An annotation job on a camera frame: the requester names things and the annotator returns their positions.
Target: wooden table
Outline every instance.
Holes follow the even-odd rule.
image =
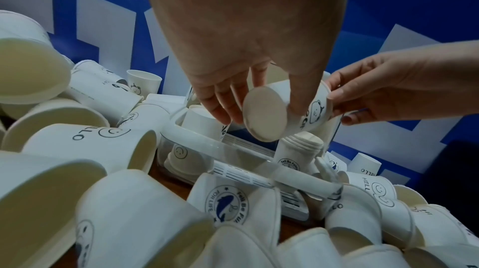
[[[174,193],[176,193],[178,196],[186,200],[188,197],[188,194],[190,193],[191,186],[188,184],[185,184],[179,180],[172,179],[164,174],[162,174],[156,163],[153,164],[151,167],[149,175],[156,179],[158,182],[160,182],[163,186],[166,188],[170,189]],[[282,219],[281,220],[281,232],[279,235],[279,241],[283,242],[287,240],[288,238],[294,236],[295,234],[298,234],[302,231],[307,230],[310,227],[304,226],[297,224],[293,221],[290,221],[288,219]],[[75,254],[75,248],[72,247],[70,248],[67,253],[65,253],[53,266],[52,268],[76,268],[76,254]]]

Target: finger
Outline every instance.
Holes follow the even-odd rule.
[[[193,89],[195,90],[196,96],[200,100],[200,102],[203,104],[203,106],[221,123],[228,125],[231,123],[231,118],[226,112],[226,110],[223,109],[221,106],[220,102],[218,101],[218,98],[216,97],[215,94],[215,87],[214,86],[208,86],[208,87],[195,87],[193,86]]]
[[[369,109],[356,111],[341,118],[341,124],[350,126],[379,121]]]
[[[249,91],[248,81],[247,81],[248,72],[249,70],[240,72],[231,78],[231,88],[233,89],[233,92],[236,96],[236,100],[241,107],[243,106],[244,98],[246,97]]]
[[[333,116],[338,116],[340,114],[345,114],[347,112],[361,110],[366,108],[366,103],[364,103],[362,98],[343,102],[339,105],[333,107]]]
[[[369,56],[335,71],[326,80],[326,84],[331,88],[331,90],[335,90],[339,86],[344,86],[349,81],[376,68],[382,63],[382,61],[383,57],[378,54]]]
[[[253,87],[260,87],[266,84],[266,73],[270,61],[261,62],[251,67],[251,80]]]
[[[289,75],[291,95],[289,109],[297,115],[305,115],[314,100],[321,82],[323,71],[315,70],[306,75]]]
[[[392,86],[401,79],[398,67],[389,67],[384,63],[381,67],[376,67],[348,81],[338,89],[328,95],[328,99],[333,101],[334,105],[338,103],[354,100],[365,96],[377,89]]]
[[[231,90],[231,80],[227,79],[215,85],[215,92],[218,100],[226,110],[231,119],[238,124],[243,124],[243,113],[238,107],[233,91]]]

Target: person's right hand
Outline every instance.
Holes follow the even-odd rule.
[[[479,113],[479,41],[376,54],[326,81],[344,125]]]

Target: hand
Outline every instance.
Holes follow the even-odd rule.
[[[222,123],[265,84],[273,60],[288,74],[290,109],[313,100],[341,28],[346,0],[150,0],[162,31],[202,104]]]
[[[344,125],[479,112],[479,41],[373,55],[326,81]]]

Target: brown table surface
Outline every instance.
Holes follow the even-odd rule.
[[[185,184],[179,180],[170,178],[160,172],[156,163],[151,167],[149,175],[160,182],[163,186],[176,193],[181,198],[185,199],[191,190],[191,185]],[[279,241],[283,242],[288,238],[307,230],[308,226],[304,226],[295,223],[291,220],[283,218],[281,220],[281,232],[279,235]],[[76,268],[76,254],[75,248],[70,248],[55,264],[52,268]]]

